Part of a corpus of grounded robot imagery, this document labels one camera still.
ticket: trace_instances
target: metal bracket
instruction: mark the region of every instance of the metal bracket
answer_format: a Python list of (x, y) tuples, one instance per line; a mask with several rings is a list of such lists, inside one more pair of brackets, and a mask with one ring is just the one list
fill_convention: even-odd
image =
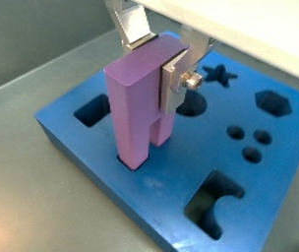
[(181, 43), (188, 49), (162, 66), (160, 110), (164, 113), (176, 111), (184, 102), (186, 89), (194, 91), (200, 87), (202, 78), (194, 72), (194, 66), (213, 48), (215, 39), (182, 25)]
[(121, 37), (124, 54), (156, 35), (150, 33), (144, 7), (126, 0), (106, 0), (112, 21)]
[[(106, 6), (126, 54), (157, 35), (150, 33), (141, 5), (126, 0), (106, 0)], [(176, 111), (186, 89), (197, 90), (202, 78), (194, 73), (194, 64), (213, 47), (215, 39), (182, 25), (181, 43), (188, 46), (186, 50), (162, 66), (160, 110), (164, 113)]]

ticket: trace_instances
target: blue shape sorter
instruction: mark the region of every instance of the blue shape sorter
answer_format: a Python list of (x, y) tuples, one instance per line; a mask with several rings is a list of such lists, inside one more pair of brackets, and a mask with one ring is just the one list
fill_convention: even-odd
[(225, 69), (237, 78), (202, 84), (204, 99), (188, 99), (136, 171), (117, 159), (102, 72), (37, 121), (164, 251), (261, 251), (299, 165), (299, 92), (215, 51), (198, 66), (204, 76)]

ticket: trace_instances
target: gray table surface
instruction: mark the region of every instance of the gray table surface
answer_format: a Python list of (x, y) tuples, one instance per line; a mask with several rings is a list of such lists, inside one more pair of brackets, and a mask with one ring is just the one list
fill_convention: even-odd
[[(178, 25), (149, 14), (153, 32)], [(299, 80), (221, 45), (217, 50), (299, 88)], [(34, 112), (121, 54), (112, 31), (0, 89), (0, 252), (160, 251), (49, 143)], [(299, 172), (263, 252), (299, 252)]]

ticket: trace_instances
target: purple block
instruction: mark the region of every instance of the purple block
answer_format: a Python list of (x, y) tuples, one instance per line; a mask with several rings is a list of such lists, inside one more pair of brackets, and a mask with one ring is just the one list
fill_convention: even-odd
[(118, 158), (134, 170), (148, 159), (149, 142), (172, 134), (174, 113), (158, 109), (161, 66), (185, 49), (164, 34), (105, 67)]

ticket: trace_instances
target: white panel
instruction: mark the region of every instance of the white panel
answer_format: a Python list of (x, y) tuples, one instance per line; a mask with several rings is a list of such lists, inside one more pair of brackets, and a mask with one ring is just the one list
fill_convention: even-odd
[(134, 0), (299, 78), (299, 0)]

